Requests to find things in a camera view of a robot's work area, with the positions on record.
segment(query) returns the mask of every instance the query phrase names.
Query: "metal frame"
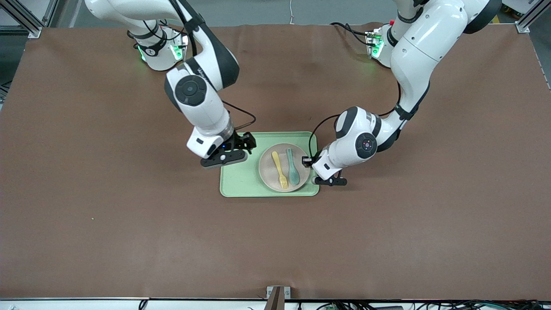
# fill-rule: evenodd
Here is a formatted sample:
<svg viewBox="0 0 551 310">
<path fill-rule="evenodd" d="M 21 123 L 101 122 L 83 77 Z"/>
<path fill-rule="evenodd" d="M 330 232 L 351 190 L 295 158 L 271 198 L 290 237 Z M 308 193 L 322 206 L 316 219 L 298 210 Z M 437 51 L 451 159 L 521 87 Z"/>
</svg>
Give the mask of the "metal frame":
<svg viewBox="0 0 551 310">
<path fill-rule="evenodd" d="M 0 6 L 29 32 L 29 39 L 40 37 L 44 23 L 33 15 L 19 0 L 0 0 Z"/>
<path fill-rule="evenodd" d="M 521 19 L 515 22 L 518 33 L 529 33 L 530 29 L 528 27 L 538 19 L 549 6 L 551 6 L 551 0 L 539 0 L 536 2 Z"/>
</svg>

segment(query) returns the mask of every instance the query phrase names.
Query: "table surface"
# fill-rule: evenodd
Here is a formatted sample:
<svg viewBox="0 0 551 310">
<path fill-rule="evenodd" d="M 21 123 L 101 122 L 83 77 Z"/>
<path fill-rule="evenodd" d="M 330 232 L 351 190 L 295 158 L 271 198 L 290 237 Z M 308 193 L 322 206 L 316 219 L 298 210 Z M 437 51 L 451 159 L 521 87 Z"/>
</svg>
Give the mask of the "table surface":
<svg viewBox="0 0 551 310">
<path fill-rule="evenodd" d="M 332 26 L 214 31 L 241 66 L 220 95 L 257 115 L 251 131 L 396 102 L 391 71 Z M 261 199 L 220 195 L 164 73 L 125 32 L 46 28 L 27 43 L 0 116 L 0 296 L 288 285 L 296 298 L 551 300 L 551 95 L 513 25 L 462 36 L 400 139 L 345 169 L 348 186 Z"/>
</svg>

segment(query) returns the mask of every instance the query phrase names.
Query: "beige plate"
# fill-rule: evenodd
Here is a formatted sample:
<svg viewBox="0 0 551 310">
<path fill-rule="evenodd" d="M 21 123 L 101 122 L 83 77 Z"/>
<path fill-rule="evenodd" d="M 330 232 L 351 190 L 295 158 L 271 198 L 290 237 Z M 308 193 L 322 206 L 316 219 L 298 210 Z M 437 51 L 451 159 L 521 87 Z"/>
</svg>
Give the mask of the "beige plate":
<svg viewBox="0 0 551 310">
<path fill-rule="evenodd" d="M 291 184 L 291 180 L 289 179 L 289 160 L 287 159 L 288 148 L 293 150 L 293 162 L 295 163 L 296 171 L 299 172 L 300 176 L 300 182 L 297 185 Z M 287 184 L 289 187 L 286 190 L 284 190 L 279 183 L 279 173 L 277 172 L 276 164 L 272 159 L 273 151 L 278 153 L 279 162 L 281 163 L 281 170 L 283 171 L 283 175 L 287 178 Z M 306 156 L 306 152 L 304 152 L 300 147 L 290 143 L 280 143 L 272 146 L 267 149 L 264 154 L 262 154 L 260 161 L 258 162 L 258 172 L 260 173 L 260 178 L 262 178 L 264 184 L 266 184 L 269 188 L 283 193 L 301 188 L 310 177 L 310 169 L 305 168 L 302 165 L 303 156 Z"/>
</svg>

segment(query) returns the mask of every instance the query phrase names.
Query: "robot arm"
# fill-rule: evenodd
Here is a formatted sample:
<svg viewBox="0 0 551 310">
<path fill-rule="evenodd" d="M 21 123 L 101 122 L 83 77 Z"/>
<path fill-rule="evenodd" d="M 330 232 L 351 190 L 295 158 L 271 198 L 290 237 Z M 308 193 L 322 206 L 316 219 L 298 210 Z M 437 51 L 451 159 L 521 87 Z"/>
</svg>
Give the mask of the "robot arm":
<svg viewBox="0 0 551 310">
<path fill-rule="evenodd" d="M 481 1 L 430 0 L 424 6 L 422 18 L 408 27 L 391 50 L 390 68 L 401 88 L 398 103 L 384 119 L 357 106 L 344 111 L 337 119 L 337 139 L 314 158 L 312 168 L 319 176 L 315 183 L 336 184 L 335 173 L 392 146 L 417 112 L 436 65 L 465 31 L 469 20 L 485 9 L 472 2 Z M 478 11 L 469 12 L 467 8 Z"/>
<path fill-rule="evenodd" d="M 234 55 L 186 0 L 86 0 L 86 3 L 98 18 L 127 26 L 140 46 L 149 44 L 142 49 L 150 56 L 146 62 L 153 69 L 152 63 L 157 62 L 162 62 L 163 66 L 156 68 L 162 67 L 164 70 L 174 65 L 172 63 L 165 68 L 174 58 L 166 56 L 173 54 L 172 46 L 166 46 L 163 31 L 167 27 L 160 27 L 157 19 L 181 20 L 186 32 L 203 49 L 198 55 L 171 69 L 165 80 L 167 96 L 194 125 L 187 147 L 203 158 L 201 165 L 205 168 L 246 160 L 247 153 L 243 150 L 250 153 L 256 146 L 255 139 L 248 132 L 242 137 L 235 132 L 229 113 L 217 94 L 217 91 L 235 83 L 239 65 Z"/>
</svg>

